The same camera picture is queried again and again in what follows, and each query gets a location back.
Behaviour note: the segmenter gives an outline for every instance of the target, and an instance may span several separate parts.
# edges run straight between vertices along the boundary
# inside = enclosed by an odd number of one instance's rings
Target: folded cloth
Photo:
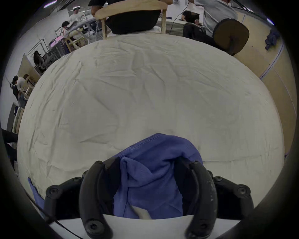
[[[114,196],[114,215],[136,218],[131,206],[148,211],[152,219],[183,215],[182,195],[174,178],[174,160],[202,163],[194,145],[177,136],[154,134],[115,157],[120,157],[121,185]]]

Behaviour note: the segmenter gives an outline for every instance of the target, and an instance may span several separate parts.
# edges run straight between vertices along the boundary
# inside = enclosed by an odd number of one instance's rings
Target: white wall
[[[68,18],[69,15],[67,9],[59,11],[58,13],[39,21],[17,41],[7,63],[2,81],[0,95],[0,119],[2,128],[6,129],[12,103],[17,103],[16,97],[13,95],[13,91],[10,89],[9,84],[19,70],[23,54],[27,54],[41,39],[45,39],[45,43],[48,45],[50,41],[56,37],[55,30],[61,27],[61,24],[68,20]],[[35,64],[33,63],[32,56],[29,56],[28,59],[34,66]]]
[[[179,5],[168,5],[166,16],[172,17],[174,20],[178,15],[179,17],[177,19],[181,18],[181,13],[183,12],[184,8],[187,6],[187,0],[179,0]]]

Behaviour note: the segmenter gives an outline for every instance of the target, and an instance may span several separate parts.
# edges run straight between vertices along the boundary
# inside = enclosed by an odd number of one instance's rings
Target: cable
[[[67,229],[65,226],[63,226],[59,221],[57,221],[55,218],[51,217],[50,215],[48,215],[40,206],[38,206],[36,204],[36,202],[32,199],[32,197],[26,192],[26,190],[24,189],[26,195],[28,196],[29,200],[45,215],[47,216],[49,219],[53,220],[54,222],[56,222],[59,226],[61,226],[62,228],[64,228],[65,230],[67,230],[68,232],[70,232],[71,234],[73,234],[74,236],[83,239],[82,237],[79,237],[78,235],[76,235],[75,233],[73,233],[72,231],[70,231],[69,229]]]
[[[187,6],[184,8],[184,10],[183,10],[180,14],[178,14],[178,16],[176,17],[176,19],[177,19],[177,18],[178,18],[178,17],[185,11],[185,9],[188,7],[189,3],[190,3],[190,2],[188,2]],[[171,33],[173,24],[174,24],[174,22],[176,21],[176,19],[174,19],[174,21],[173,21],[173,23],[172,23],[172,25],[171,25],[171,28],[170,28],[170,31],[169,31],[169,35],[170,35],[170,33]]]

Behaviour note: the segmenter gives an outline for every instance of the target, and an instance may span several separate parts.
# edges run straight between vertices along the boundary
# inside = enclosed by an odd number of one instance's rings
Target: white shirt
[[[84,16],[84,13],[78,12],[77,14],[73,14],[70,16],[69,22],[72,24],[74,21],[81,21],[82,16]]]
[[[204,7],[204,24],[207,35],[213,37],[213,31],[218,22],[223,19],[238,19],[236,11],[221,0],[194,0],[196,6]]]
[[[17,89],[20,91],[25,83],[25,79],[23,77],[19,77],[16,83]]]

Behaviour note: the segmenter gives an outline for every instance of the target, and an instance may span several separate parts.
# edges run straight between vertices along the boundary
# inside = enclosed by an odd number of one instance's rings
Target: white bed sheet
[[[274,101],[236,58],[165,34],[112,37],[51,65],[21,121],[18,164],[45,196],[155,133],[184,137],[204,165],[251,188],[257,205],[278,177],[283,132]]]

